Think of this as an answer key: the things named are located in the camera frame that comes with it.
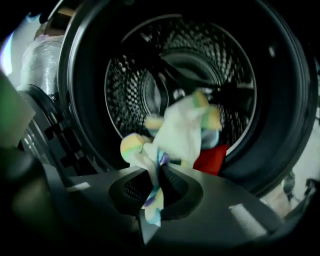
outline pastel striped cloth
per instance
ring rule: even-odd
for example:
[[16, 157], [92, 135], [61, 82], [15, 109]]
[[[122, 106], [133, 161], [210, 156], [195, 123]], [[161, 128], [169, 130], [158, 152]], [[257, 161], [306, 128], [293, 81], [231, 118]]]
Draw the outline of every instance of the pastel striped cloth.
[[164, 194], [159, 184], [160, 166], [171, 161], [192, 167], [202, 147], [216, 146], [222, 129], [220, 111], [209, 105], [201, 91], [196, 91], [168, 107], [164, 117], [147, 116], [145, 127], [154, 140], [137, 133], [130, 134], [122, 140], [120, 152], [130, 166], [148, 171], [153, 189], [142, 209], [148, 223], [160, 226], [164, 208]]
[[153, 189], [142, 209], [146, 221], [160, 227], [164, 194], [159, 185], [159, 168], [169, 162], [169, 156], [150, 143], [149, 138], [137, 133], [132, 133], [122, 140], [120, 152], [130, 166], [138, 166], [148, 171]]

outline red cloth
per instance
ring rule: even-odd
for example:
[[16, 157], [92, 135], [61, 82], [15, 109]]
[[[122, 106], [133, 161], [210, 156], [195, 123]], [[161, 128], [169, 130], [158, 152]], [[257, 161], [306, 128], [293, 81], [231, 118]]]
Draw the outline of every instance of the red cloth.
[[228, 145], [218, 145], [214, 148], [201, 150], [198, 159], [193, 165], [193, 169], [218, 175], [224, 158], [227, 155], [227, 150]]

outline green object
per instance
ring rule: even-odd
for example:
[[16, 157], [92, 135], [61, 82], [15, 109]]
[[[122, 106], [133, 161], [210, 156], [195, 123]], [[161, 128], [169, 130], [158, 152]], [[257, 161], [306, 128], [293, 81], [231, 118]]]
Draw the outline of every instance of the green object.
[[34, 115], [35, 111], [0, 71], [0, 147], [16, 147]]

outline plastic bag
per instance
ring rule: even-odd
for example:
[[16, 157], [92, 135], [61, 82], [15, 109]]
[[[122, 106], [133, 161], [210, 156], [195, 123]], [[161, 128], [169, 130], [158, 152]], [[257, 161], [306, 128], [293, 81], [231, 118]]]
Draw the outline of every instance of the plastic bag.
[[31, 84], [47, 95], [58, 92], [57, 70], [64, 36], [40, 35], [22, 57], [20, 85]]

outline laundry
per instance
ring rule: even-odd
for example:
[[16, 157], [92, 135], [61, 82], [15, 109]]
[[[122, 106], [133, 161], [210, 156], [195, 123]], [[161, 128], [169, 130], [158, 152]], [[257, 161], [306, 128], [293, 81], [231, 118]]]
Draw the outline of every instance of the laundry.
[[148, 171], [153, 189], [142, 209], [148, 223], [160, 226], [164, 208], [164, 194], [159, 184], [161, 165], [179, 162], [193, 167], [202, 146], [204, 149], [215, 147], [222, 129], [220, 111], [209, 105], [201, 91], [196, 91], [168, 107], [164, 117], [147, 116], [145, 127], [154, 136], [153, 141], [133, 133], [122, 140], [120, 152], [130, 166]]
[[219, 109], [210, 106], [199, 90], [167, 108], [164, 117], [147, 116], [144, 124], [154, 135], [154, 145], [171, 160], [182, 160], [190, 167], [202, 145], [205, 149], [217, 145], [222, 129]]
[[198, 159], [193, 165], [193, 169], [218, 176], [228, 147], [229, 146], [225, 144], [210, 149], [202, 149]]
[[169, 162], [169, 156], [150, 143], [149, 138], [137, 133], [132, 133], [122, 140], [120, 152], [130, 166], [138, 166], [148, 171], [153, 189], [142, 209], [144, 209], [146, 221], [160, 227], [164, 194], [159, 185], [159, 168]]

